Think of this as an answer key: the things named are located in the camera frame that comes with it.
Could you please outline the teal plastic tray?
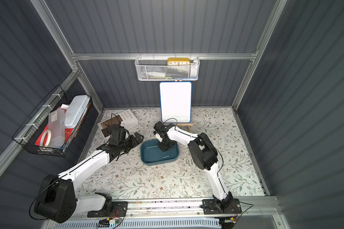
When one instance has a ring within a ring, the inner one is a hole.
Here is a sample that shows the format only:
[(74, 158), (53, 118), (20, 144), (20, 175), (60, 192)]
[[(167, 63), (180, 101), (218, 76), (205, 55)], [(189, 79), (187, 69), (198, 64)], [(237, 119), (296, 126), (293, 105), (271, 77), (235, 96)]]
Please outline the teal plastic tray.
[(148, 140), (142, 143), (140, 147), (140, 159), (147, 166), (154, 166), (163, 163), (175, 161), (179, 156), (179, 148), (177, 145), (163, 152), (158, 147), (157, 139)]

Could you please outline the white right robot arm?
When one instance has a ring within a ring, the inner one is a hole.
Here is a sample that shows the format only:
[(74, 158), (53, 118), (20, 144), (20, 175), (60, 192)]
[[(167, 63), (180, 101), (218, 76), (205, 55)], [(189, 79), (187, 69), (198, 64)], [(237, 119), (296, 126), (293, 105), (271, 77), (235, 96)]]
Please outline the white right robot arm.
[(163, 152), (178, 143), (188, 147), (195, 165), (203, 170), (210, 182), (216, 207), (220, 212), (229, 208), (233, 195), (226, 187), (218, 166), (218, 150), (205, 133), (193, 134), (174, 124), (165, 125), (159, 121), (154, 125), (154, 135), (159, 140), (158, 147)]

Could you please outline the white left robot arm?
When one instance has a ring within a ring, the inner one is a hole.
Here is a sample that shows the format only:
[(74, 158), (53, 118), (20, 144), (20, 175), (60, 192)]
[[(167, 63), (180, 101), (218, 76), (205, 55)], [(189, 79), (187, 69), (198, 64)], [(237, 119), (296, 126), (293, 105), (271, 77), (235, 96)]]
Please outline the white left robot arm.
[(72, 216), (87, 213), (94, 217), (115, 214), (112, 197), (97, 192), (92, 196), (76, 196), (75, 191), (97, 170), (140, 145), (144, 136), (130, 134), (127, 129), (114, 129), (107, 143), (99, 146), (86, 159), (58, 175), (47, 175), (40, 186), (38, 196), (29, 207), (42, 220), (50, 219), (63, 223)]

